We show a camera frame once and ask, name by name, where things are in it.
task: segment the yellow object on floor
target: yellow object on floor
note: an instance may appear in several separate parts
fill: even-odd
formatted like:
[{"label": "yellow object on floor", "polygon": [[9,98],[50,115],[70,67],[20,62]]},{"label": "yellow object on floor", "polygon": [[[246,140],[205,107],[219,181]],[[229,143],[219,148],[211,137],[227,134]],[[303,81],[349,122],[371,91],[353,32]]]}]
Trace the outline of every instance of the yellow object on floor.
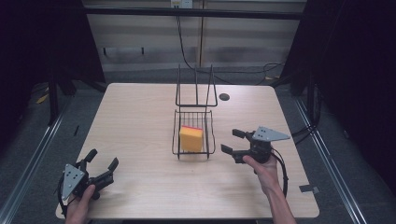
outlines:
[{"label": "yellow object on floor", "polygon": [[183,125],[181,126],[179,136],[181,149],[191,152],[202,151],[204,137],[202,129]]}]

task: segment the wooden tabletop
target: wooden tabletop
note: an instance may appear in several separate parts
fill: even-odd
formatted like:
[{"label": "wooden tabletop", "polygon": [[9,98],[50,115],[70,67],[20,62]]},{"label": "wooden tabletop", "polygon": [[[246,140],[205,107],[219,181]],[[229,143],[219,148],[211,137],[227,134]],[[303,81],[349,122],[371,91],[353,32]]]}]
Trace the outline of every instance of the wooden tabletop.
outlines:
[{"label": "wooden tabletop", "polygon": [[[271,217],[259,180],[246,164],[235,164],[221,152],[220,144],[248,149],[248,140],[232,136],[232,129],[246,132],[264,126],[290,135],[282,109],[271,87],[217,85],[219,99],[212,112],[216,151],[206,155],[172,153],[176,84],[111,84],[98,109],[79,160],[96,148],[88,165],[90,176],[107,171],[117,157],[114,183],[101,190],[90,204],[89,217],[109,219],[252,218]],[[181,102],[195,104],[194,85],[181,86]],[[198,86],[205,104],[207,86]],[[208,103],[215,103],[213,89]],[[182,108],[183,111],[202,110]],[[285,160],[289,191],[287,200],[296,217],[316,217],[312,192],[301,193],[308,180],[291,139],[272,143]],[[278,166],[279,180],[282,180]]]}]

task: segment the horizontal black bar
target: horizontal black bar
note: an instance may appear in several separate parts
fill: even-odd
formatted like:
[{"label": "horizontal black bar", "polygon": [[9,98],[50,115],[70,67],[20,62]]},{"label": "horizontal black bar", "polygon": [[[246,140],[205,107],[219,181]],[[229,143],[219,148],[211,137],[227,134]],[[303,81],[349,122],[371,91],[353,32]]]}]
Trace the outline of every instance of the horizontal black bar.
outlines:
[{"label": "horizontal black bar", "polygon": [[246,18],[299,21],[304,14],[299,12],[268,12],[243,10],[190,9],[168,7],[46,7],[45,12],[68,12],[97,15],[142,15],[142,16],[180,16]]}]

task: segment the sponge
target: sponge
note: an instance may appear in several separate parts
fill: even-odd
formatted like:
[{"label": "sponge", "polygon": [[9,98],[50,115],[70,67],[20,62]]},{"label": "sponge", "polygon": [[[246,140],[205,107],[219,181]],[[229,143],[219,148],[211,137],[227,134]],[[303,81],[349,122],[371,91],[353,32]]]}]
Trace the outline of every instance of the sponge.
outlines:
[{"label": "sponge", "polygon": [[182,125],[179,136],[181,149],[191,152],[200,152],[202,150],[204,137],[202,129]]}]

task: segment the black wire rack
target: black wire rack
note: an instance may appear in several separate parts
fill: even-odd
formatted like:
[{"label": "black wire rack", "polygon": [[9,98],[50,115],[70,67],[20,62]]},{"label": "black wire rack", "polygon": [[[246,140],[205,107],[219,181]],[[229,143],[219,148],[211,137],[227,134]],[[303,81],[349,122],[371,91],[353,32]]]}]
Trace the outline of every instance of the black wire rack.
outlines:
[{"label": "black wire rack", "polygon": [[[209,155],[215,153],[216,151],[216,141],[215,135],[213,132],[213,116],[212,111],[208,110],[208,107],[213,107],[218,105],[218,96],[216,92],[216,83],[213,74],[213,67],[210,67],[210,75],[209,80],[207,82],[207,90],[206,90],[206,99],[205,103],[201,104],[199,101],[199,92],[198,92],[198,76],[196,68],[194,70],[194,79],[195,79],[195,102],[193,104],[182,104],[181,103],[181,77],[180,77],[180,66],[178,67],[177,73],[177,91],[176,91],[176,105],[178,109],[175,110],[175,119],[174,119],[174,135],[172,141],[172,153],[177,155],[177,158],[180,159],[180,155],[183,154],[206,154],[209,159]],[[215,102],[213,104],[208,103],[209,93],[211,90],[211,86],[213,87],[213,94]],[[194,111],[184,111],[185,108],[193,108]],[[193,128],[198,128],[203,130],[203,143],[201,151],[191,152],[187,150],[183,150],[180,147],[180,138],[179,133],[181,126],[186,125]]]}]

